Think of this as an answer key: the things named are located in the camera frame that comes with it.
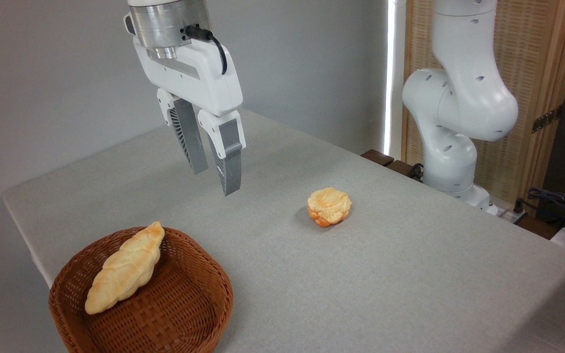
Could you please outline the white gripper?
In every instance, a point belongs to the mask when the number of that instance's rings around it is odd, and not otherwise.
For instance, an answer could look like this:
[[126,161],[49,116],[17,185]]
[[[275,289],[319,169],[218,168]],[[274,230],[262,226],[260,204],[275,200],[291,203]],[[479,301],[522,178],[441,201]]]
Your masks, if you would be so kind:
[[[198,122],[207,133],[224,195],[241,187],[241,150],[246,147],[241,116],[236,110],[244,102],[233,60],[226,47],[227,66],[218,46],[188,36],[175,47],[175,58],[158,58],[133,36],[135,51],[149,81],[159,87],[157,99],[166,125],[174,129],[191,169],[199,174],[208,168]],[[193,105],[201,108],[197,117]]]

